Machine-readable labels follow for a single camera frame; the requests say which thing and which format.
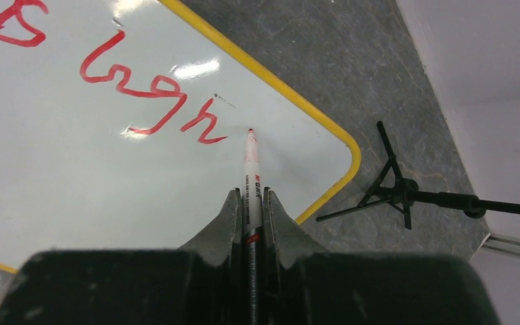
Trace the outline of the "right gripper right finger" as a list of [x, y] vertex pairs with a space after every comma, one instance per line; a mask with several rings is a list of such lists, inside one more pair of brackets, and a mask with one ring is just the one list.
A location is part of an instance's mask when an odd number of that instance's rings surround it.
[[279, 269], [291, 268], [299, 258], [329, 252], [288, 215], [269, 187], [263, 190], [263, 227], [268, 261]]

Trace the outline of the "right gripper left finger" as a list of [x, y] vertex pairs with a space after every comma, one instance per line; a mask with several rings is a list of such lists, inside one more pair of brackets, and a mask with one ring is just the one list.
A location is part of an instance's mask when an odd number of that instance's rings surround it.
[[241, 260], [242, 196], [230, 190], [218, 215], [179, 247], [196, 253], [209, 265], [231, 265]]

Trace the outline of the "red whiteboard marker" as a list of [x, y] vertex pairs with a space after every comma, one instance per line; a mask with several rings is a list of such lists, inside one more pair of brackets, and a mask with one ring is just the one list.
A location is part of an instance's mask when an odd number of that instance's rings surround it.
[[259, 150], [255, 132], [249, 129], [244, 143], [244, 217], [242, 243], [248, 298], [248, 322], [260, 323], [259, 311], [259, 243], [261, 239], [262, 194], [259, 174]]

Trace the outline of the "yellow framed whiteboard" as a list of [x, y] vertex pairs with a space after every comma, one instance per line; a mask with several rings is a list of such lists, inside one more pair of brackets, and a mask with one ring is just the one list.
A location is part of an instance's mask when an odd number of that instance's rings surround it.
[[353, 137], [180, 1], [0, 1], [0, 268], [51, 248], [187, 242], [244, 186], [303, 222]]

